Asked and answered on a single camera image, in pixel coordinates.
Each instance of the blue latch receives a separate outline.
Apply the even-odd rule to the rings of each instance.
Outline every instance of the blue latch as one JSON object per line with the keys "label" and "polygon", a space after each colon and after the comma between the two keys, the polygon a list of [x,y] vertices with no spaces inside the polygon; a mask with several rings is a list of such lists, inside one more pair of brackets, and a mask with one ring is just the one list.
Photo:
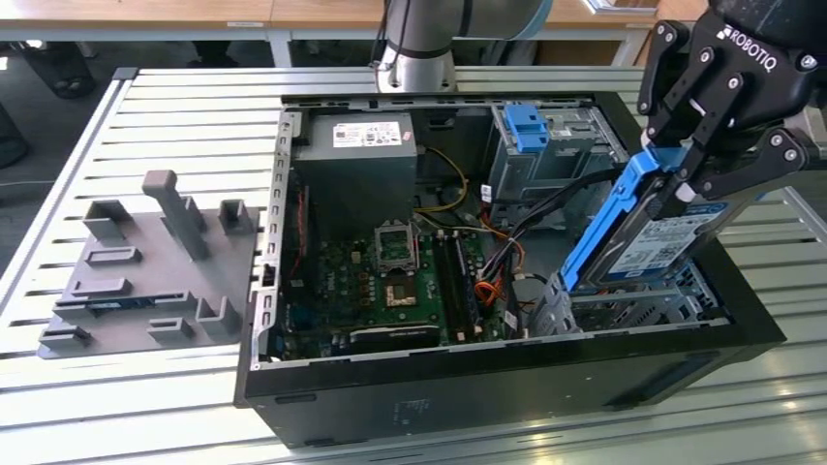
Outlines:
{"label": "blue latch", "polygon": [[548,145],[548,129],[532,105],[505,105],[505,124],[516,140],[519,153],[536,153]]}

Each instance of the ram slot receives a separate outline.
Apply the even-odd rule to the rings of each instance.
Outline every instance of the ram slot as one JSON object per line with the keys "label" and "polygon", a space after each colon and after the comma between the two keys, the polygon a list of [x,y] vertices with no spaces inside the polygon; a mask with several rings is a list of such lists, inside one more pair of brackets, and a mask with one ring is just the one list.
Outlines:
{"label": "ram slot", "polygon": [[457,237],[433,237],[433,263],[448,336],[467,342],[480,333],[479,307],[473,276],[465,266],[465,254]]}

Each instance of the motherboard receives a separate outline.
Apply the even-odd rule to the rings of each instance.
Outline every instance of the motherboard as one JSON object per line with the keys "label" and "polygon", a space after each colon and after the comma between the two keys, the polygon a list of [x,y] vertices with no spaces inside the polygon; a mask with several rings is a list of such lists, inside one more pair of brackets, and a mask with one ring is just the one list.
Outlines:
{"label": "motherboard", "polygon": [[312,299],[288,305],[288,357],[497,340],[501,320],[473,293],[483,262],[476,233],[420,232],[399,222],[369,237],[321,242]]}

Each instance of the hard drive label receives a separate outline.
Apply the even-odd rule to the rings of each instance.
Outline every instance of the hard drive label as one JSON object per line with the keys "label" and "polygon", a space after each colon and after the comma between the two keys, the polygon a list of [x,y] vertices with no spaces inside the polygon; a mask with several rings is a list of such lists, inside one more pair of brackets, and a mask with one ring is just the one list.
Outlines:
{"label": "hard drive label", "polygon": [[703,203],[691,205],[681,217],[649,221],[608,270],[608,277],[635,278],[668,267],[695,240],[697,228],[724,210],[725,202]]}

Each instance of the gray plastic holder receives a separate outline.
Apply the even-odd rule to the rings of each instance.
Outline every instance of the gray plastic holder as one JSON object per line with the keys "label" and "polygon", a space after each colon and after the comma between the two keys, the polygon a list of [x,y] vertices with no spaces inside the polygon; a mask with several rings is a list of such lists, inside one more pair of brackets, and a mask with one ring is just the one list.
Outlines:
{"label": "gray plastic holder", "polygon": [[82,217],[82,224],[95,239],[108,243],[124,239],[119,225],[131,220],[132,215],[127,212],[120,201],[93,201]]}
{"label": "gray plastic holder", "polygon": [[84,348],[91,342],[92,335],[77,325],[44,329],[40,333],[40,343],[53,351]]}
{"label": "gray plastic holder", "polygon": [[221,298],[221,307],[217,312],[209,306],[209,302],[200,298],[195,310],[195,321],[200,323],[211,336],[231,336],[239,331],[241,325],[241,317],[227,297]]}
{"label": "gray plastic holder", "polygon": [[195,335],[184,318],[155,318],[148,321],[145,332],[160,345],[179,345]]}
{"label": "gray plastic holder", "polygon": [[[92,203],[84,217],[92,235],[53,307],[40,357],[237,342],[235,309],[248,301],[259,209],[228,200],[201,211],[175,184],[171,171],[144,179],[163,213],[129,214],[119,201]],[[201,246],[205,255],[195,260]]]}

